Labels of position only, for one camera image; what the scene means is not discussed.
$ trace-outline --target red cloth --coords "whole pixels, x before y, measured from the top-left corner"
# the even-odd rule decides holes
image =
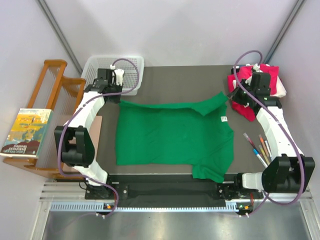
[[[237,73],[237,77],[241,81],[242,79],[248,79],[252,76],[252,67],[253,66],[242,66],[240,67],[239,72]],[[270,94],[276,94],[277,93],[277,78],[279,73],[279,67],[278,66],[267,66],[265,64],[260,65],[260,70],[264,73],[270,74]],[[228,81],[228,89],[231,93],[235,88],[233,85],[233,80],[235,80],[235,75],[229,75],[227,77]],[[232,102],[231,107],[236,110],[239,114],[243,115],[246,119],[248,119],[250,122],[254,121],[256,119],[254,111],[250,107],[245,107],[241,104],[238,104],[236,102]]]

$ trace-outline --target wall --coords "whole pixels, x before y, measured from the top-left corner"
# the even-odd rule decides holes
[[[0,145],[16,114],[25,107],[45,59],[69,62],[66,75],[78,76],[36,1],[4,1],[0,7]],[[45,179],[0,159],[1,239],[25,240],[31,233]]]
[[[102,54],[143,56],[146,66],[190,66],[234,64],[252,49],[266,54],[296,1],[46,2],[82,66]]]
[[[320,108],[319,31],[320,1],[304,4],[271,64],[280,66],[288,92],[283,102],[285,119],[303,153],[312,156],[316,167],[309,184],[320,212]]]

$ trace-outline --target green garment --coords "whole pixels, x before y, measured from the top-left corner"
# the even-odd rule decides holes
[[[234,158],[234,131],[223,121],[226,101],[222,92],[194,103],[121,101],[117,165],[191,164],[193,178],[222,183]]]

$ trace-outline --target clothing tag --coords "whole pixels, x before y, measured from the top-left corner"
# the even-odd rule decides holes
[[[221,122],[228,122],[228,118],[226,116],[221,117]]]

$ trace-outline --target white laundry basket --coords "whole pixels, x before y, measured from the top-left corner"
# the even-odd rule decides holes
[[[109,69],[110,65],[117,59],[124,58],[132,61],[139,70],[139,83],[134,90],[128,92],[126,96],[137,95],[138,89],[141,86],[142,77],[144,75],[145,62],[141,56],[115,56],[115,55],[97,55],[91,56],[85,63],[81,78],[86,80],[85,88],[94,82],[94,79],[98,77],[98,69]],[[117,69],[124,70],[123,75],[123,88],[122,91],[131,89],[137,80],[137,72],[131,63],[127,61],[118,61],[115,64]]]

